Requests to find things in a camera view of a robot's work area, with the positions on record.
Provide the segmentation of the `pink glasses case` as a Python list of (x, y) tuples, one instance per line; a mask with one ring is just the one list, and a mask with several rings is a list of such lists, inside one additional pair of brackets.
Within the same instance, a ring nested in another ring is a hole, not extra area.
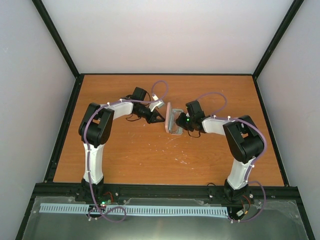
[(183, 129), (181, 127), (180, 127), (180, 134), (172, 134), (171, 133), (173, 111), (177, 111), (177, 112), (181, 112), (181, 113), (184, 112), (180, 108), (173, 108), (172, 104), (170, 102), (168, 102), (167, 107), (166, 107), (166, 116), (165, 116), (165, 131), (168, 134), (179, 136), (179, 135), (182, 135), (182, 133), (183, 133)]

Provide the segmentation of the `orange transparent sunglasses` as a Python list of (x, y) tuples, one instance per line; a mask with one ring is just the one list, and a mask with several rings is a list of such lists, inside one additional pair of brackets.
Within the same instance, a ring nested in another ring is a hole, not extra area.
[(171, 116), (171, 133), (175, 135), (181, 134), (181, 128), (176, 123), (176, 120), (178, 119), (180, 114), (180, 111), (173, 111)]

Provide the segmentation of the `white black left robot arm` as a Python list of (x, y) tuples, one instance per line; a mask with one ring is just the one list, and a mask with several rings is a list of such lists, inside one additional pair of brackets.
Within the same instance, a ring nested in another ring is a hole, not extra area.
[(136, 87), (132, 94), (115, 102), (93, 102), (87, 107), (78, 133), (85, 151), (85, 171), (81, 185), (92, 201), (99, 201), (104, 195), (103, 151), (110, 138), (113, 121), (129, 115), (143, 118), (148, 124), (165, 121), (157, 110), (164, 105), (163, 98), (152, 93), (150, 100), (146, 101), (146, 95), (146, 90)]

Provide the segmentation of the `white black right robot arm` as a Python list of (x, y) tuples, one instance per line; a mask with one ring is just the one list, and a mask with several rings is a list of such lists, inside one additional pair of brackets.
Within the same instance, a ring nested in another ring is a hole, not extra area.
[(249, 115), (218, 117), (205, 115), (197, 100), (186, 104), (187, 113), (180, 113), (174, 121), (177, 126), (199, 134), (218, 134), (226, 137), (231, 155), (232, 168), (224, 182), (224, 197), (234, 202), (245, 193), (255, 162), (265, 153), (267, 141)]

